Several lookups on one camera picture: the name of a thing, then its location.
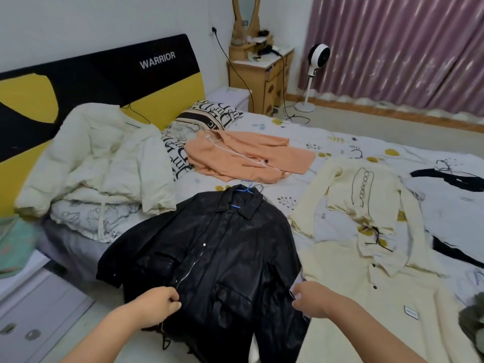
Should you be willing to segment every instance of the hand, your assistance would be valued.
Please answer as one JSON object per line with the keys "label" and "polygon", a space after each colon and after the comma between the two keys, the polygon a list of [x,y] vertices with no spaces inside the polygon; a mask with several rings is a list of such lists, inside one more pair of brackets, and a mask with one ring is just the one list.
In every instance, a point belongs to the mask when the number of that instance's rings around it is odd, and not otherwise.
{"label": "hand", "polygon": [[297,284],[292,293],[296,298],[292,306],[314,318],[328,318],[333,306],[338,304],[339,294],[316,282]]}
{"label": "hand", "polygon": [[175,288],[158,287],[150,289],[131,301],[125,307],[136,316],[139,328],[158,325],[181,308]]}

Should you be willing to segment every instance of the white fan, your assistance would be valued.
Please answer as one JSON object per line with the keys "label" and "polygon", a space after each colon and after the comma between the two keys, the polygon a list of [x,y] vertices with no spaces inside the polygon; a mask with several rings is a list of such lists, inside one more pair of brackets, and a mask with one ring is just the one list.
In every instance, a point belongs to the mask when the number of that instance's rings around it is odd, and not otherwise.
{"label": "white fan", "polygon": [[330,59],[330,55],[331,49],[325,44],[316,44],[309,51],[309,55],[307,57],[309,61],[309,84],[307,85],[306,99],[304,103],[296,103],[294,106],[296,110],[300,112],[312,112],[315,109],[314,104],[308,103],[311,83],[313,82],[313,78],[316,76],[316,72],[326,65]]}

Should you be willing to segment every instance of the headboard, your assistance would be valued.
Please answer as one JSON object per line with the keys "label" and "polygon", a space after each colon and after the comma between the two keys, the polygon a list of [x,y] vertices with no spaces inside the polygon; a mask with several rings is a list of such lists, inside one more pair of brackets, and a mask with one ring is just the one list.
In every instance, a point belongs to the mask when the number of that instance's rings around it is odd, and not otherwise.
{"label": "headboard", "polygon": [[161,130],[205,97],[185,34],[0,73],[0,217],[69,112],[119,105]]}

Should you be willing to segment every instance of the purple curtain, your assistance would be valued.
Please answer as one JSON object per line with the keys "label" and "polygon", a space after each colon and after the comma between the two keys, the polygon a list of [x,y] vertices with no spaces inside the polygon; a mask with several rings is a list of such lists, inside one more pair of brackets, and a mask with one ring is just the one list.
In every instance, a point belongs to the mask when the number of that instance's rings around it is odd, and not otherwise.
{"label": "purple curtain", "polygon": [[324,43],[331,58],[312,88],[484,114],[483,29],[484,0],[314,0],[305,55]]}

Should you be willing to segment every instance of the mirror frame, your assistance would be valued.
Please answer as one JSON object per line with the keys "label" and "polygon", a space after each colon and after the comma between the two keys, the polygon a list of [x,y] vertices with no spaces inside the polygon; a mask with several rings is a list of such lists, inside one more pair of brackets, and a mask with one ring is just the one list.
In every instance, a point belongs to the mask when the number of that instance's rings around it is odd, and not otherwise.
{"label": "mirror frame", "polygon": [[[232,0],[232,5],[234,8],[235,16],[234,31],[232,37],[237,39],[243,39],[244,27],[242,26],[242,13],[240,12],[239,0]],[[259,8],[260,0],[256,0],[256,5],[254,6],[254,12],[252,14],[252,20],[247,30],[247,35],[251,37],[257,37],[257,34],[260,30]]]}

